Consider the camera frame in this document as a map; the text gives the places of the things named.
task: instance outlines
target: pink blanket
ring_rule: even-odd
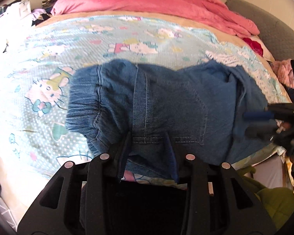
[[[53,15],[90,11],[146,11],[180,16],[240,38],[258,35],[255,23],[220,0],[58,0]]]

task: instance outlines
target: black bag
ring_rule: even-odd
[[[57,0],[44,0],[41,2],[42,9],[52,8]]]

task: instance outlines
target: green plush toy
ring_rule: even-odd
[[[272,218],[277,230],[280,229],[294,212],[294,194],[286,187],[267,188],[258,181],[244,176],[255,173],[256,169],[249,166],[237,171],[246,186],[262,202],[264,208]]]

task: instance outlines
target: white stitching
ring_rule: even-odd
[[[147,121],[147,75],[145,73],[146,77],[146,114],[145,114],[145,131],[144,131],[144,142],[146,144],[146,121]]]

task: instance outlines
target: jeans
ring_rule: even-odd
[[[237,162],[268,144],[247,139],[245,111],[267,101],[241,66],[215,61],[173,71],[127,60],[77,70],[71,81],[66,128],[82,133],[95,155],[132,132],[127,170],[172,178],[163,135],[204,162]]]

